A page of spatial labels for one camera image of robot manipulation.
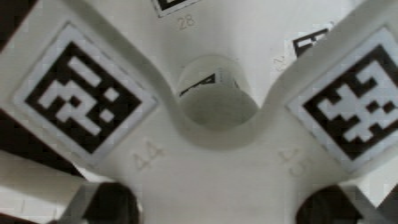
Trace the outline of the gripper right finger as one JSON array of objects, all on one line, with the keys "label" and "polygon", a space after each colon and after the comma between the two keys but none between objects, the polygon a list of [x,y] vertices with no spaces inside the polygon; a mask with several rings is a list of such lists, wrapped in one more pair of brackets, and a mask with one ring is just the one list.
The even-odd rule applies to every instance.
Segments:
[{"label": "gripper right finger", "polygon": [[398,224],[398,185],[378,205],[355,185],[330,185],[305,198],[295,224]]}]

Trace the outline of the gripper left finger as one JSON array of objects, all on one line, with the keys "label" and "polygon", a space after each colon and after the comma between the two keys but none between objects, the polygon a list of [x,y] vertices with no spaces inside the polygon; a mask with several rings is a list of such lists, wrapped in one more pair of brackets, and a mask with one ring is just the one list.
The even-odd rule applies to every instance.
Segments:
[{"label": "gripper left finger", "polygon": [[140,224],[133,192],[117,182],[81,184],[57,224]]}]

